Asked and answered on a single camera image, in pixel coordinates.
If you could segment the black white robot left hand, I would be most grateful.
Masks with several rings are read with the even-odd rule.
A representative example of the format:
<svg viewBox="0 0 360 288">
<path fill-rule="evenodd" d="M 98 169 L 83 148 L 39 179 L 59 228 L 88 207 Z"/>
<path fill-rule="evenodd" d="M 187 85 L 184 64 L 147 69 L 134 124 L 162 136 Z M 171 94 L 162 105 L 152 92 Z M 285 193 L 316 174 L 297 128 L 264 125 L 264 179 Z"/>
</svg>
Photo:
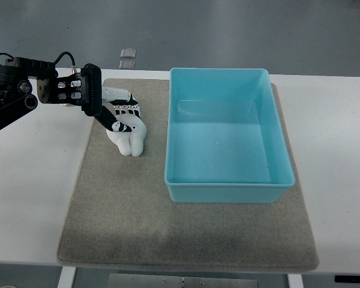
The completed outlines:
<svg viewBox="0 0 360 288">
<path fill-rule="evenodd" d="M 102 87 L 101 112 L 94 118 L 107 130 L 130 133 L 135 126 L 128 126 L 118 117 L 130 115 L 140 118 L 140 107 L 132 93 L 126 89 Z"/>
</svg>

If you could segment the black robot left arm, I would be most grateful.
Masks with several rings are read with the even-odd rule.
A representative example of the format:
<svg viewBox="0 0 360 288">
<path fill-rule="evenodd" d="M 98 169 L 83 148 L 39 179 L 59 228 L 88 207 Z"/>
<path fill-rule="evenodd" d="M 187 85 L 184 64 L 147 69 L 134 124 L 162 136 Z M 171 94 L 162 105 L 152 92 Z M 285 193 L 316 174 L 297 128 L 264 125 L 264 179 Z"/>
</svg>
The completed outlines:
<svg viewBox="0 0 360 288">
<path fill-rule="evenodd" d="M 101 70 L 86 64 L 60 77 L 56 61 L 46 62 L 8 55 L 0 64 L 0 131 L 35 110 L 39 103 L 79 106 L 87 116 L 99 116 Z"/>
</svg>

